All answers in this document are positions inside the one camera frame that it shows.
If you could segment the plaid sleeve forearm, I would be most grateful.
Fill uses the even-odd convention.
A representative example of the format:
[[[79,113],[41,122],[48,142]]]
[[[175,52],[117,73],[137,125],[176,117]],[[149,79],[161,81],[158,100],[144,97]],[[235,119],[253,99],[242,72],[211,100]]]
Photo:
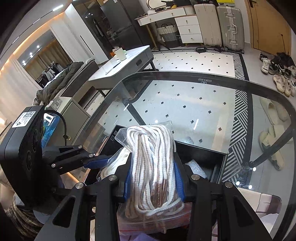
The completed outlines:
[[[35,240],[43,227],[43,224],[34,215],[33,209],[26,207],[16,193],[13,196],[12,204],[5,213],[22,240]]]

